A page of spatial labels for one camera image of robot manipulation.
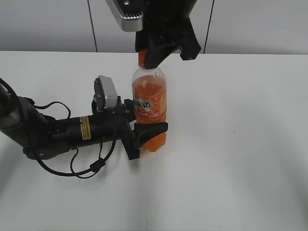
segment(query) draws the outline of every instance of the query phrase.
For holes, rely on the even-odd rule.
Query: white table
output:
[[[72,116],[91,113],[98,75],[131,98],[136,68],[136,54],[0,52],[18,95]],[[0,134],[0,230],[308,230],[308,56],[174,54],[161,69],[169,131],[157,153],[128,161],[118,141],[96,177],[63,178]],[[76,170],[98,150],[81,149]],[[72,154],[46,164],[69,172]]]

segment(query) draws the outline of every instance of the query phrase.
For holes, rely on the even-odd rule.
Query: orange soda bottle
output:
[[[147,50],[139,51],[139,68],[132,80],[134,112],[137,123],[153,124],[166,121],[167,112],[167,81],[160,68],[145,69],[144,57]],[[166,143],[166,133],[162,133],[143,147],[155,152]]]

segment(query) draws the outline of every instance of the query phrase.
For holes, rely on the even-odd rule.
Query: cable connector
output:
[[[90,165],[90,170],[92,172],[98,172],[105,165],[106,161],[103,158],[99,158],[97,161]]]

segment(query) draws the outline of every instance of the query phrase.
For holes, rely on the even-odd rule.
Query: sticker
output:
[[[134,97],[135,113],[149,118],[163,114],[167,109],[167,91],[155,97]]]
[[[79,117],[82,140],[91,139],[91,128],[88,116]]]

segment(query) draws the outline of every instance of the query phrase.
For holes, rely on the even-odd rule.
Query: orange bottle cap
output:
[[[138,53],[139,66],[144,68],[144,59],[148,52],[148,49],[142,49]]]

